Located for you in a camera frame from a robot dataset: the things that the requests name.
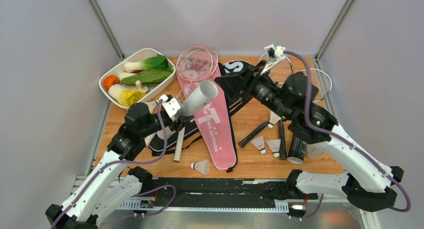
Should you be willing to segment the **white shuttlecock tube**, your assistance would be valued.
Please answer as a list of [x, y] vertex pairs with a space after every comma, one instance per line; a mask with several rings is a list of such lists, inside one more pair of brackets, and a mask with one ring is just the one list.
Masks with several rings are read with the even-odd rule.
[[219, 94], [217, 85], [211, 80], [202, 80], [193, 92], [182, 103], [182, 115], [185, 117], [193, 116], [206, 104], [215, 99]]

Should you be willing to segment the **white shuttlecock front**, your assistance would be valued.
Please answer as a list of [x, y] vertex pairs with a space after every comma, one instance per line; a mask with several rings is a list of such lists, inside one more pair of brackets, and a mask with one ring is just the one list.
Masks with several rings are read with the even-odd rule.
[[210, 161], [209, 160], [203, 160], [200, 162], [192, 162], [190, 164], [190, 168], [198, 171], [199, 173], [203, 175], [208, 175], [210, 171]]

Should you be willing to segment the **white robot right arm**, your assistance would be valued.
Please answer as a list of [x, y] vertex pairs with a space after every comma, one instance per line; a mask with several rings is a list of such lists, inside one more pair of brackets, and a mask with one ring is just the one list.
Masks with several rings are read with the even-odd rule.
[[293, 135], [326, 152], [345, 169], [345, 173], [318, 174], [293, 170], [285, 184], [286, 194], [325, 194], [347, 199], [367, 212], [395, 209], [404, 171], [379, 162], [357, 144], [338, 120], [325, 108], [313, 103], [318, 88], [312, 83], [312, 70], [291, 74], [282, 86], [269, 77], [269, 70], [258, 65], [215, 79], [224, 93], [247, 101], [256, 99], [283, 121]]

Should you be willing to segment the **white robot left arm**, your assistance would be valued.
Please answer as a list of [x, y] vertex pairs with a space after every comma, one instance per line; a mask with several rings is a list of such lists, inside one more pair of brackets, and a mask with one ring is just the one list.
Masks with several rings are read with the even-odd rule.
[[194, 118], [203, 104], [177, 98], [159, 100], [156, 113], [144, 102], [131, 105], [124, 123], [113, 136], [100, 162], [81, 186], [61, 204], [51, 204], [45, 214], [52, 229], [98, 229], [127, 199], [153, 190], [152, 175], [135, 161], [146, 147], [145, 139], [166, 128], [177, 131]]

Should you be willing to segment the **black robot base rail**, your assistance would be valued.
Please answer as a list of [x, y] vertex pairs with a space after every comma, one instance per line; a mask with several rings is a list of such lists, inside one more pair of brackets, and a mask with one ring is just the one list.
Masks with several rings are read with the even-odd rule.
[[284, 179], [253, 178], [196, 178], [148, 177], [142, 193], [164, 206], [172, 200], [172, 207], [270, 209], [276, 201], [316, 200], [318, 195], [305, 195]]

